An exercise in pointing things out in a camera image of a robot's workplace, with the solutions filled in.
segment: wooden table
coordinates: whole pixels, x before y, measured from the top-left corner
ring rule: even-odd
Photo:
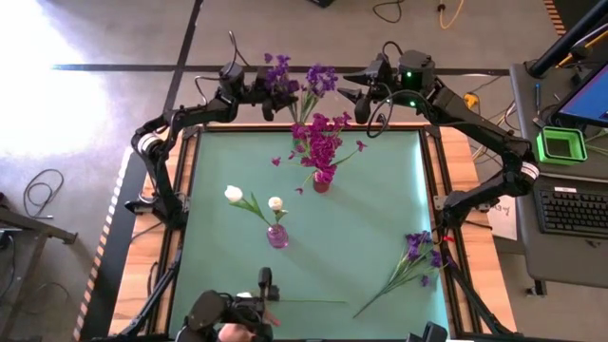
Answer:
[[[407,124],[422,126],[426,123]],[[477,186],[479,181],[466,136],[454,128],[442,128],[441,133],[448,173],[453,190],[468,190]],[[444,194],[445,188],[442,182],[441,169],[439,167],[434,140],[428,139],[428,141],[437,188],[440,194]],[[194,159],[195,142],[196,140],[194,139],[189,141],[190,145],[187,149],[188,152],[186,154],[182,182],[179,186],[179,191],[182,193],[187,192],[188,183],[190,181],[190,170]],[[175,175],[177,169],[180,143],[181,139],[179,139],[179,144],[171,151],[171,156],[167,161],[167,168],[171,179],[173,179],[173,175]],[[143,193],[147,196],[152,193],[152,185],[149,180],[146,180],[144,184]],[[487,217],[485,214],[473,212],[468,219],[474,222],[487,224]],[[151,215],[138,217],[133,234],[138,234],[156,222],[157,220]],[[131,318],[134,317],[143,306],[143,303],[147,298],[146,282],[150,266],[159,259],[162,237],[164,234],[163,229],[164,227],[155,229],[148,234],[138,237],[131,244],[124,267],[123,281],[119,291],[110,333],[119,333],[128,325]],[[501,323],[509,330],[513,332],[516,331],[513,313],[511,312],[511,306],[504,286],[501,266],[490,230],[471,224],[465,224],[462,232],[465,242],[466,257],[475,290],[481,296],[490,311],[498,317]],[[179,232],[174,232],[173,234],[175,234],[175,236],[172,239],[172,252],[177,248],[177,236]],[[459,307],[465,331],[470,332],[472,330],[472,324],[465,296],[458,286],[456,292],[459,299]],[[169,291],[166,291],[161,301],[161,309],[157,324],[160,332],[163,332],[164,322],[167,319],[169,293]],[[454,333],[452,325],[453,320],[449,310],[448,314],[450,329],[452,333]]]

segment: green mat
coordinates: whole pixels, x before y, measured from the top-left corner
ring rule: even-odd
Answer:
[[[309,182],[300,196],[295,189],[311,169],[271,164],[271,157],[287,160],[290,133],[203,133],[171,336],[203,291],[255,290],[264,266],[271,267],[281,298],[346,302],[271,303],[282,323],[274,329],[277,339],[404,339],[409,332],[422,335],[429,320],[448,329],[439,276],[426,288],[413,280],[352,319],[390,276],[404,234],[428,231],[430,219],[418,132],[385,132],[375,140],[345,132],[342,138],[338,158],[351,153],[356,140],[369,147],[338,167],[328,193],[315,193]],[[247,198],[253,191],[267,218],[268,198],[283,199],[287,248],[272,248],[265,224],[228,204],[228,184]]]

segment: white tulip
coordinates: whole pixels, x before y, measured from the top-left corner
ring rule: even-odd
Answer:
[[[226,187],[226,191],[224,191],[224,196],[226,196],[231,203],[234,203],[243,198],[243,192],[235,186],[228,185],[228,187]]]
[[[283,208],[283,199],[274,197],[268,199],[268,206],[274,211],[281,210]]]

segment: white paper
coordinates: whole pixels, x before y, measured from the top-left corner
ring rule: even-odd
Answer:
[[[510,196],[499,197],[500,202],[490,208],[487,219],[496,237],[517,241],[517,223],[515,220],[515,199]]]

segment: black keyboard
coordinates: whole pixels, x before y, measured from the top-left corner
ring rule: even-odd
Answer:
[[[535,190],[543,233],[608,238],[608,195]]]

